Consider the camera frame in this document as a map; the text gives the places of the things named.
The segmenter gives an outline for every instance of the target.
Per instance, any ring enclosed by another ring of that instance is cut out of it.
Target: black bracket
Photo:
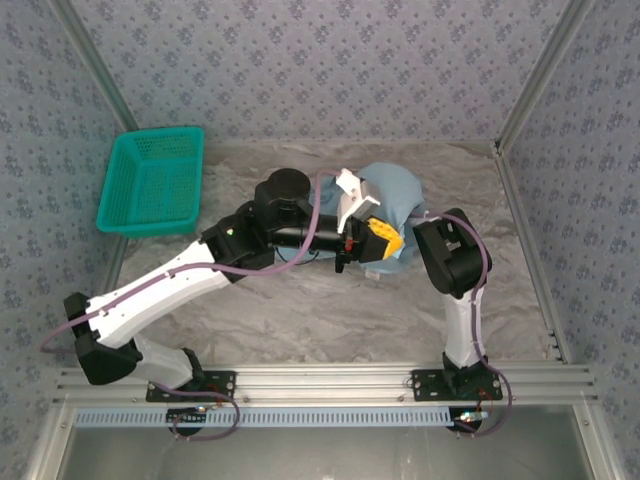
[[[457,368],[444,354],[443,360],[444,369],[411,372],[416,402],[502,400],[500,378],[481,362]]]
[[[200,388],[193,391],[198,392],[216,392],[222,393],[228,397],[233,398],[236,391],[236,380],[238,375],[233,370],[210,370],[204,371],[204,379]],[[147,387],[147,402],[149,403],[212,403],[218,402],[213,397],[207,399],[206,397],[183,397],[178,395],[171,395],[156,388],[155,385],[149,384]]]

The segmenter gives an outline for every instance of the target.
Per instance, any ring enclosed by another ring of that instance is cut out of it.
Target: teal plastic basket
[[[100,200],[98,229],[129,238],[195,231],[203,150],[204,132],[198,127],[118,136]]]

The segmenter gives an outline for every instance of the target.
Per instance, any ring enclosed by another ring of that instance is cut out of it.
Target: aluminum frame
[[[51,9],[60,21],[67,37],[78,51],[96,87],[104,96],[113,116],[124,131],[138,130],[136,121],[126,99],[109,72],[98,49],[91,39],[82,18],[71,4],[70,0],[48,0]]]
[[[624,479],[588,366],[560,362],[496,362],[514,393],[514,408],[525,405],[573,405],[582,440],[598,480]],[[413,401],[406,384],[411,370],[436,364],[343,364],[228,366],[238,373],[236,398],[252,407],[424,407]],[[47,416],[27,479],[55,479],[78,409],[85,407],[157,409],[178,404],[144,401],[147,384],[124,379],[107,387],[87,383],[81,369],[62,369],[53,407]],[[495,402],[504,405],[506,400]],[[473,405],[474,402],[430,402],[433,406]]]
[[[498,135],[497,141],[503,152],[508,152],[513,146],[594,3],[594,0],[569,0],[567,3]]]
[[[542,261],[538,255],[536,249],[535,240],[533,239],[533,233],[527,222],[524,205],[518,194],[518,187],[516,185],[513,172],[509,162],[504,158],[501,152],[494,152],[494,159],[498,168],[500,179],[504,187],[504,193],[507,197],[507,203],[511,209],[511,215],[516,225],[516,231],[520,238],[520,245],[524,253],[527,267],[529,268],[529,274],[531,275],[531,282],[533,283],[533,289],[538,297],[538,304],[542,310],[542,317],[547,328],[553,331],[553,335],[557,341],[558,350],[560,351],[560,357],[564,363],[571,363],[571,352],[569,350],[569,344],[564,336],[562,324],[558,317],[558,311],[556,310],[553,297],[551,296],[551,289],[547,282],[547,277],[544,273],[544,267]]]

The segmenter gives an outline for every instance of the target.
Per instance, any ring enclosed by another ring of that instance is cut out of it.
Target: blue cloth
[[[376,162],[360,170],[357,175],[371,182],[380,191],[381,205],[373,213],[376,217],[393,226],[404,238],[404,247],[386,260],[363,264],[364,268],[379,273],[398,273],[403,271],[418,250],[418,244],[411,227],[405,223],[414,210],[425,210],[425,199],[422,195],[420,180],[404,167],[392,163]],[[335,178],[326,178],[322,183],[320,212],[324,215],[335,215],[342,190],[336,185]],[[309,196],[313,204],[314,192]],[[280,249],[282,256],[289,260],[296,253],[295,249]],[[318,258],[333,258],[331,252],[320,252]],[[309,260],[307,253],[301,260]]]

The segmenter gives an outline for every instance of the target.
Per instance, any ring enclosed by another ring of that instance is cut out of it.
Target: wall
[[[62,299],[102,278],[116,124],[45,0],[5,0],[0,18],[0,478],[15,480],[63,361],[38,344],[66,321]]]
[[[640,478],[640,5],[598,1],[508,157],[576,362]]]
[[[495,138],[566,0],[72,0],[142,127]]]

